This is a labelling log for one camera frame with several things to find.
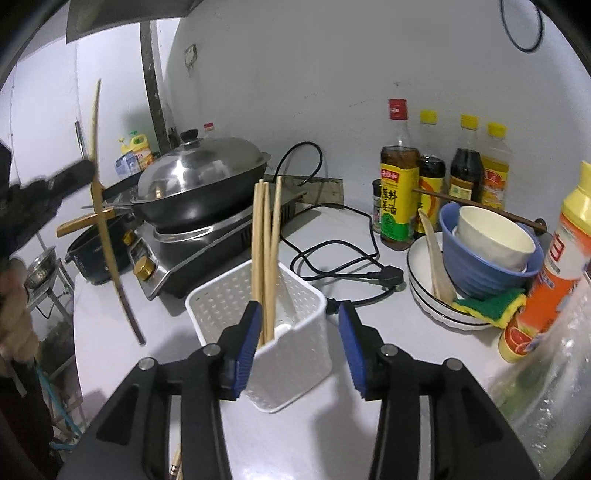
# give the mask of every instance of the white plate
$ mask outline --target white plate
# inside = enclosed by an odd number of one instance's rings
[[[441,248],[443,234],[435,234]],[[492,327],[490,323],[474,318],[462,312],[452,309],[433,294],[433,283],[431,280],[431,262],[427,248],[427,238],[421,237],[416,240],[407,255],[408,278],[413,297],[423,309],[434,320],[458,330],[484,330]]]

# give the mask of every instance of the yellow sponge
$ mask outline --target yellow sponge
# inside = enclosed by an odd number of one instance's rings
[[[511,288],[486,300],[456,300],[452,308],[504,329],[526,302],[527,297],[522,288]]]

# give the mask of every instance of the stainless steel lid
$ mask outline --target stainless steel lid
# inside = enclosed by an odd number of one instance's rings
[[[269,157],[242,138],[184,143],[144,170],[132,203],[152,202],[240,175]]]

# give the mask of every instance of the wooden spatula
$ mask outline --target wooden spatula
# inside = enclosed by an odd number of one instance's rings
[[[433,230],[429,217],[421,209],[418,211],[418,216],[427,237],[427,247],[429,248],[429,258],[431,260],[431,277],[433,279],[433,295],[438,300],[451,306],[456,300],[456,289],[453,287],[453,283],[443,264],[443,254],[439,250],[435,230]]]

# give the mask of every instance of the blue hose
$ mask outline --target blue hose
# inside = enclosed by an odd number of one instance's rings
[[[37,376],[39,377],[41,385],[43,385],[43,388],[45,388],[47,390],[47,393],[49,393],[51,401],[55,405],[57,412],[64,418],[64,421],[70,426],[70,428],[76,434],[76,436],[82,437],[82,432],[78,428],[78,425],[74,423],[72,417],[70,417],[68,415],[68,412],[66,412],[66,409],[63,407],[61,401],[57,398],[56,393],[53,391],[53,388],[51,387],[49,380],[45,377],[45,375],[39,367],[36,367],[35,369],[37,370]]]
[[[49,442],[49,446],[54,450],[73,450],[76,445],[69,445],[67,443]]]

